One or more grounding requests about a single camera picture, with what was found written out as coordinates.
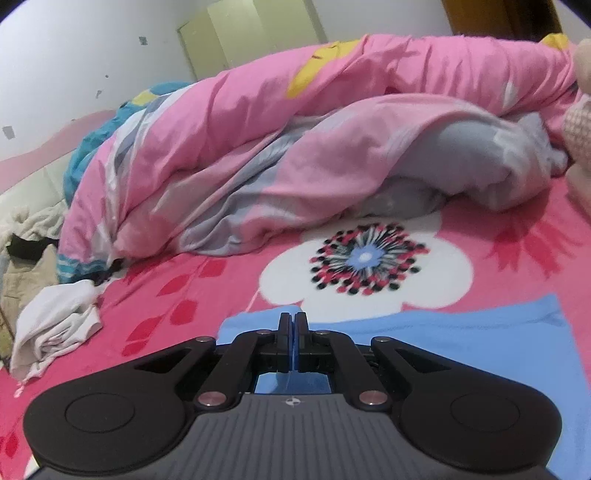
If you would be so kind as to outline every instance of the round pad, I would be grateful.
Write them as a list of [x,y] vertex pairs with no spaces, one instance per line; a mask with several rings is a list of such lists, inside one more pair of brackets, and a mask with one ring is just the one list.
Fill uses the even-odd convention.
[[106,433],[124,427],[134,413],[134,404],[128,398],[94,393],[74,400],[66,409],[66,420],[83,432]]
[[519,420],[517,406],[497,395],[464,395],[452,402],[451,411],[458,423],[477,432],[502,432]]
[[538,391],[493,375],[452,370],[425,375],[413,385],[400,423],[408,439],[432,458],[486,473],[543,464],[561,429],[556,407]]
[[37,397],[25,414],[24,430],[46,465],[70,474],[104,475],[167,453],[180,439],[185,416],[173,385],[159,375],[112,369]]

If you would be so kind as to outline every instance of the wall mark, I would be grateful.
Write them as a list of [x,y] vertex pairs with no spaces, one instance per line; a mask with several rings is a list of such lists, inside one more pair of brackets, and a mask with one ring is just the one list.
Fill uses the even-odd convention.
[[6,136],[7,139],[12,140],[16,135],[14,134],[14,130],[12,126],[8,125],[7,127],[2,127],[2,132]]

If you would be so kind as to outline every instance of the yellow pattern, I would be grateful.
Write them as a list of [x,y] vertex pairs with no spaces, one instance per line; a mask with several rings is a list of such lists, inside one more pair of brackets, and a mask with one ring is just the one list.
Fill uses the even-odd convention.
[[568,50],[570,42],[569,38],[563,33],[551,33],[542,38],[540,43],[556,48],[556,50]]
[[287,88],[287,98],[296,98],[316,78],[328,62],[346,57],[357,46],[359,40],[336,41],[320,47],[312,58],[300,69]]
[[134,99],[131,100],[131,103],[137,106],[144,106],[150,103],[155,98],[158,98],[158,95],[154,95],[149,90],[144,90],[139,95],[136,95],[136,97],[134,97]]

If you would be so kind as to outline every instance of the wooden door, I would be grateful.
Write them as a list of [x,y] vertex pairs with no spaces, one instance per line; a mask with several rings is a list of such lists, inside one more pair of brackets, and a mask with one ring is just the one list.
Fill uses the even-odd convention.
[[441,0],[454,34],[540,41],[562,31],[552,0]]

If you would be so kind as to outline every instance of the metal rivet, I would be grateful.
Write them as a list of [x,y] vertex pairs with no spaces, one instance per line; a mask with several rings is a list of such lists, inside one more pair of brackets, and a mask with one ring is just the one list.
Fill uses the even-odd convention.
[[367,390],[359,394],[359,401],[365,405],[383,405],[388,396],[379,390]]
[[197,401],[206,407],[218,407],[227,400],[222,392],[212,391],[204,392],[199,395]]

